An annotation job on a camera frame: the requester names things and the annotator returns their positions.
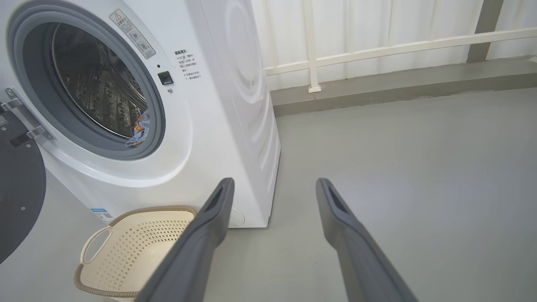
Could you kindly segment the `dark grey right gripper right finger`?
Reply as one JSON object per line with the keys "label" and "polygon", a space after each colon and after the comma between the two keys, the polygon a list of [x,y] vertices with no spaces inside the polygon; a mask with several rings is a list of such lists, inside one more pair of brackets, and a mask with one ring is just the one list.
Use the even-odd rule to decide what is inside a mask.
{"label": "dark grey right gripper right finger", "polygon": [[336,250],[350,302],[415,302],[417,298],[329,179],[315,185],[323,232]]}

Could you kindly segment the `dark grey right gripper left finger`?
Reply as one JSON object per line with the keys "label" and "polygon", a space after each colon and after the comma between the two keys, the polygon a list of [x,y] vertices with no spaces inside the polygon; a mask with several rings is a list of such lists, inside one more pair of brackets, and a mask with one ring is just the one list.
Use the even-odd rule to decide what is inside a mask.
{"label": "dark grey right gripper left finger", "polygon": [[214,252],[226,238],[235,182],[222,179],[144,285],[137,302],[201,302]]}

